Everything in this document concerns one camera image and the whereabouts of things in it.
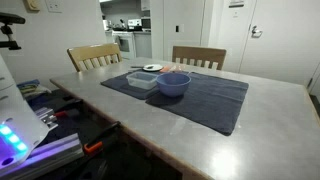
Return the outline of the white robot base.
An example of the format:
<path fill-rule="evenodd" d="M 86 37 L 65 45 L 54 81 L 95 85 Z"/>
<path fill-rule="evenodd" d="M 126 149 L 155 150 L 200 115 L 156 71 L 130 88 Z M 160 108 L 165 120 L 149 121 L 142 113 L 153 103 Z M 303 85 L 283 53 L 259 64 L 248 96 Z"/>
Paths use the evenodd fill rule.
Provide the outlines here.
<path fill-rule="evenodd" d="M 22 164 L 48 132 L 0 55 L 0 176 Z"/>

